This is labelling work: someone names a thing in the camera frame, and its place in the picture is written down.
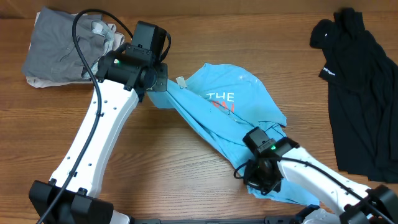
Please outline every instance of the light blue fabric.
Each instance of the light blue fabric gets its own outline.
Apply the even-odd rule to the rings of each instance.
[[[186,88],[170,80],[167,84],[165,92],[147,92],[156,107],[175,108],[235,168],[253,157],[242,139],[254,127],[259,126],[276,141],[285,136],[280,126],[286,126],[286,117],[262,82],[243,68],[206,63],[186,80]],[[257,198],[319,204],[315,196],[287,180],[282,180],[279,193],[261,195],[250,187],[248,191]]]

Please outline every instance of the wood grain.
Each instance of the wood grain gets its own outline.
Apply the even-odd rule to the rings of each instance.
[[[78,13],[84,9],[103,9],[116,16],[194,16],[263,13],[333,13],[342,7],[361,12],[397,12],[395,0],[3,0],[17,11],[8,17],[36,17],[47,6],[54,10]]]
[[[308,43],[331,14],[122,17],[167,29],[173,45],[169,77],[188,78],[205,62],[232,63],[260,78],[287,117],[284,131],[337,170],[328,119],[325,59]],[[398,62],[398,13],[365,13],[366,27]],[[35,223],[28,199],[35,179],[46,181],[68,151],[86,113],[91,85],[29,86],[21,67],[32,19],[1,20],[0,223]],[[341,174],[371,187],[366,177]],[[389,184],[398,192],[398,186]],[[130,115],[106,168],[101,199],[136,218],[261,218],[291,215],[300,205],[259,200],[233,178],[233,168],[174,110],[148,98]]]

